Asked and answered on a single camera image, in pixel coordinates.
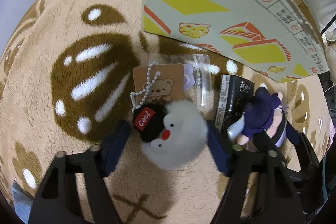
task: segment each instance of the brown bear card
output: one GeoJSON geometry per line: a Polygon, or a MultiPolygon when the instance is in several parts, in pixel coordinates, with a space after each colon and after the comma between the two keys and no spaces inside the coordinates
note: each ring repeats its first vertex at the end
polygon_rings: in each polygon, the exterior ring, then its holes
{"type": "MultiPolygon", "coordinates": [[[[139,92],[147,86],[148,66],[135,67],[133,69],[133,79],[135,92],[139,92]]],[[[183,75],[184,67],[182,64],[166,64],[153,66],[151,70],[151,81],[154,79],[156,71],[160,72],[158,80],[151,86],[147,103],[169,103],[172,101],[183,100],[183,75]]],[[[136,97],[137,103],[143,95],[136,97]]]]}

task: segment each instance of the red nose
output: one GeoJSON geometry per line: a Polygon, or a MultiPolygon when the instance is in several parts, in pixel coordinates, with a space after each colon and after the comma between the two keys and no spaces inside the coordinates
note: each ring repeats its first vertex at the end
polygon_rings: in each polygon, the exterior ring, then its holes
{"type": "Polygon", "coordinates": [[[170,131],[169,130],[165,130],[163,133],[162,133],[162,139],[165,141],[165,140],[168,140],[170,136],[170,131]]]}

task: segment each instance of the red label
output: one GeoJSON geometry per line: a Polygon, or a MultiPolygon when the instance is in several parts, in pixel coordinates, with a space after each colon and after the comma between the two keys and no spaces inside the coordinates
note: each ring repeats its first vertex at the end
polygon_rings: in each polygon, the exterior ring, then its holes
{"type": "Polygon", "coordinates": [[[154,114],[154,110],[145,107],[135,119],[134,126],[136,126],[139,130],[143,131],[154,114]]]}

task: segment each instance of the black hat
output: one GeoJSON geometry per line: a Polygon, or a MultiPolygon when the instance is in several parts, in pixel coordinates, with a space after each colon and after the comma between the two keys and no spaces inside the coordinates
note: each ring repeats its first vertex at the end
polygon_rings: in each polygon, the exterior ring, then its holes
{"type": "Polygon", "coordinates": [[[159,137],[164,129],[163,118],[166,115],[167,110],[163,104],[147,103],[134,110],[133,125],[143,142],[149,143],[159,137]]]}

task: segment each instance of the yellow cartoon cat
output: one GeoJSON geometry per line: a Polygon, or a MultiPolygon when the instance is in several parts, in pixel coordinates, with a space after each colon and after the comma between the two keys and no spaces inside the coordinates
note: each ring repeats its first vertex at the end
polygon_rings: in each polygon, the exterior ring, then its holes
{"type": "Polygon", "coordinates": [[[209,32],[211,25],[203,23],[183,23],[179,24],[179,32],[192,38],[200,38],[209,32]]]}
{"type": "Polygon", "coordinates": [[[282,71],[284,71],[285,69],[287,69],[287,67],[276,67],[276,66],[271,66],[271,67],[269,67],[267,70],[270,71],[270,72],[278,73],[278,72],[282,72],[282,71]]]}

